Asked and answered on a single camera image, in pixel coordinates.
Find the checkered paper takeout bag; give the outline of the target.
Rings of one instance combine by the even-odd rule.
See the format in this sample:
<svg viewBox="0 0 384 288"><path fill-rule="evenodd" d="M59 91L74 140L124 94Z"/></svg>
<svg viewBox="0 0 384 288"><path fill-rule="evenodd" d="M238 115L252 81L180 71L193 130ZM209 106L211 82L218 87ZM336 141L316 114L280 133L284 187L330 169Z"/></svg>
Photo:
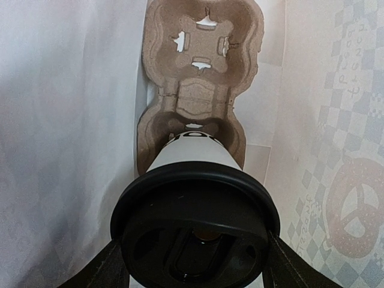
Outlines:
<svg viewBox="0 0 384 288"><path fill-rule="evenodd" d="M57 287L110 240L155 87L148 1L1 2L1 286ZM235 102L281 237L343 287L383 286L383 2L260 1Z"/></svg>

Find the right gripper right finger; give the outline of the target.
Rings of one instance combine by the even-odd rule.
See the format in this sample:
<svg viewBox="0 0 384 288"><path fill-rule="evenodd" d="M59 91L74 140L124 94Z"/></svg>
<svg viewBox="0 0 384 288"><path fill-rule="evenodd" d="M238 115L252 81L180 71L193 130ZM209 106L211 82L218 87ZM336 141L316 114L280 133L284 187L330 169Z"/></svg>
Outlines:
<svg viewBox="0 0 384 288"><path fill-rule="evenodd" d="M264 287L339 287L337 283L311 267L279 236L269 232L268 239L268 259L262 271Z"/></svg>

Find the brown cardboard cup carrier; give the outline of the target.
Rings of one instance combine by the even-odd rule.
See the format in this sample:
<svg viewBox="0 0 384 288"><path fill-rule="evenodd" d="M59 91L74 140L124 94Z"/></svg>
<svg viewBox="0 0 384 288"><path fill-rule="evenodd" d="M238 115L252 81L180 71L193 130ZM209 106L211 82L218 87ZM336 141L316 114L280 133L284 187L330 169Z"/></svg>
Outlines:
<svg viewBox="0 0 384 288"><path fill-rule="evenodd" d="M145 173L188 124L218 139L239 166L246 138L233 106L258 71L264 16L255 1L152 1L142 61L154 101L137 128L137 169Z"/></svg>

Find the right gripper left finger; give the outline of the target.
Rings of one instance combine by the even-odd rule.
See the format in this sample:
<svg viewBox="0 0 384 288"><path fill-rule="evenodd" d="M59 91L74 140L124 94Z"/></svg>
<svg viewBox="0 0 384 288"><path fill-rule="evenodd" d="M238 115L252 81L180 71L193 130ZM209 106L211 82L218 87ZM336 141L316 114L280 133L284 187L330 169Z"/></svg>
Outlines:
<svg viewBox="0 0 384 288"><path fill-rule="evenodd" d="M129 273L118 240L110 241L81 271L59 288L128 288Z"/></svg>

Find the black plastic cup lid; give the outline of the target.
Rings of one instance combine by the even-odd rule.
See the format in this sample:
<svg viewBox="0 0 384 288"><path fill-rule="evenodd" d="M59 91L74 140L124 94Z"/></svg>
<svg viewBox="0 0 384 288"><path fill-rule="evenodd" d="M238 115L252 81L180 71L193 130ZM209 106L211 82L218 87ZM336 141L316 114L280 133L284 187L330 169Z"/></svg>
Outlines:
<svg viewBox="0 0 384 288"><path fill-rule="evenodd" d="M223 164L152 169L122 193L110 235L145 287L245 287L266 266L280 218L264 186Z"/></svg>

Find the white paper coffee cup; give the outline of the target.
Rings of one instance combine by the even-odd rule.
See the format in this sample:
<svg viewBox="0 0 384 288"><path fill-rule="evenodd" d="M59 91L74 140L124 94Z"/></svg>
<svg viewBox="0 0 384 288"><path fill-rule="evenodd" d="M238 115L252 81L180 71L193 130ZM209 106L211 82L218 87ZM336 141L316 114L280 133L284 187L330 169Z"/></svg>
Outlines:
<svg viewBox="0 0 384 288"><path fill-rule="evenodd" d="M242 170L216 138L201 131L188 131L165 144L147 172L167 164L186 161L217 163Z"/></svg>

